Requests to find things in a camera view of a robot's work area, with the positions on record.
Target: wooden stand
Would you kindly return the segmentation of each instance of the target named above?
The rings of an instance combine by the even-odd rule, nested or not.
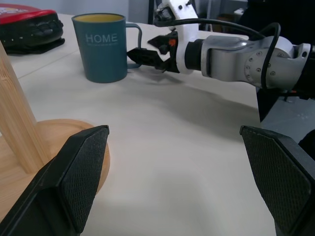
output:
[[[36,122],[0,43],[0,221],[37,171],[57,155],[69,136],[91,127],[73,119]],[[106,145],[97,191],[105,182],[109,166]]]

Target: wall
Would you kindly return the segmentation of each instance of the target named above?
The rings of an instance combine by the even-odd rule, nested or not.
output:
[[[147,23],[149,0],[129,0],[129,21]]]
[[[224,0],[212,0],[210,19],[216,19],[220,15],[220,7]]]
[[[0,0],[0,3],[29,5],[70,15],[110,12],[122,14],[128,19],[129,13],[129,0]]]

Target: round wooden base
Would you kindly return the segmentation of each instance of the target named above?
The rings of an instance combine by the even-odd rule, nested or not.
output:
[[[53,119],[38,122],[36,127],[53,158],[71,135],[93,126],[79,120]],[[108,145],[106,145],[97,191],[101,189],[106,180],[109,166],[110,155]],[[4,138],[0,137],[0,221],[12,208],[35,174],[24,172]]]

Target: black cable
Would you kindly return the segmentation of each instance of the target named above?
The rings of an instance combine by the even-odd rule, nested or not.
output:
[[[281,32],[281,26],[279,23],[271,23],[270,25],[268,25],[267,27],[263,28],[259,33],[264,34],[267,33],[268,31],[270,31],[271,29],[275,29],[275,34],[274,34],[274,38],[272,39],[272,42],[269,46],[264,64],[262,66],[262,70],[261,70],[261,77],[260,77],[260,82],[261,82],[261,87],[263,90],[267,91],[267,83],[266,83],[266,77],[267,77],[267,70],[268,70],[268,65],[270,62],[270,59],[272,57],[272,54],[276,48],[276,44],[278,42],[278,39],[280,37],[280,32]]]
[[[182,19],[182,20],[174,20],[174,21],[154,20],[153,24],[157,27],[180,26],[180,25],[188,25],[188,24],[213,24],[213,25],[228,26],[234,29],[238,29],[240,31],[250,33],[251,35],[258,37],[258,39],[262,39],[265,37],[260,32],[257,32],[246,26],[242,26],[242,25],[232,23],[232,22],[213,20],[213,19],[190,18],[190,19]]]

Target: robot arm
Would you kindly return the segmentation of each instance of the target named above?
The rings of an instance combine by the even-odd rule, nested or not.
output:
[[[157,10],[157,21],[197,18],[188,0],[163,0]],[[162,61],[156,51],[136,48],[128,56],[136,63],[156,69],[190,74],[199,70],[205,77],[226,82],[241,81],[264,88],[261,82],[263,65],[273,36],[260,40],[240,37],[209,36],[198,39],[198,24],[178,25],[166,36],[158,36],[148,43],[160,53],[170,53]],[[279,37],[266,72],[268,89],[295,90],[306,98],[315,94],[315,53],[310,44],[293,45]]]

